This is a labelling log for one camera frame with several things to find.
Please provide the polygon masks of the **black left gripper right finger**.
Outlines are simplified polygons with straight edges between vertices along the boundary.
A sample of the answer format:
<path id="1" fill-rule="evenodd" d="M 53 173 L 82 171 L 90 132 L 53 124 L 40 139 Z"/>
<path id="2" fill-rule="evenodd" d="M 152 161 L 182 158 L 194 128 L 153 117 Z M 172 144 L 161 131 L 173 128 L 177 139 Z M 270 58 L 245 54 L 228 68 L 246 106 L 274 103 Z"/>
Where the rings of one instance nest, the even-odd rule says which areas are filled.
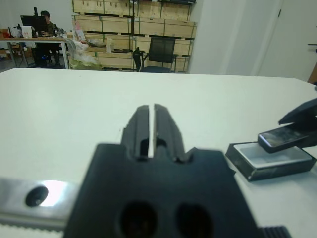
<path id="1" fill-rule="evenodd" d="M 168 109 L 160 104 L 154 105 L 153 135 L 154 157 L 158 157 L 160 150 L 164 150 L 168 159 L 186 163 L 182 134 Z"/>

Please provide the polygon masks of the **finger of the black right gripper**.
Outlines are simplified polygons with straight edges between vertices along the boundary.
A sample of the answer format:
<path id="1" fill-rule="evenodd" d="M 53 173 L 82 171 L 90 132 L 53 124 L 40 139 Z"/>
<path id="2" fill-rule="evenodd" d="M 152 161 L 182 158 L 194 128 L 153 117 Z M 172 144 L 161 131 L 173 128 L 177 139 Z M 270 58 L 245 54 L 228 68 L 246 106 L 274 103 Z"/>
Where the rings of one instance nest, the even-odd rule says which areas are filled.
<path id="1" fill-rule="evenodd" d="M 317 116 L 317 98 L 304 102 L 292 111 L 288 112 L 279 124 L 305 122 Z"/>
<path id="2" fill-rule="evenodd" d="M 296 130 L 301 133 L 302 139 L 295 145 L 299 148 L 313 147 L 317 145 L 317 118 L 300 116 L 294 121 Z"/>

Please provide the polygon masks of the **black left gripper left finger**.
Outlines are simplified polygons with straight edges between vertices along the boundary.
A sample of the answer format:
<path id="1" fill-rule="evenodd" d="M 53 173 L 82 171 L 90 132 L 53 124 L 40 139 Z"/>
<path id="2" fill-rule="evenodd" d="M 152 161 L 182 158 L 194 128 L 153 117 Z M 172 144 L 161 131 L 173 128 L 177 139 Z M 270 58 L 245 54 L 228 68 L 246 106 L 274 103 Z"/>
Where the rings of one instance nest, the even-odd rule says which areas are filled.
<path id="1" fill-rule="evenodd" d="M 123 129 L 121 145 L 125 146 L 127 157 L 133 160 L 147 160 L 150 126 L 149 106 L 139 106 Z"/>

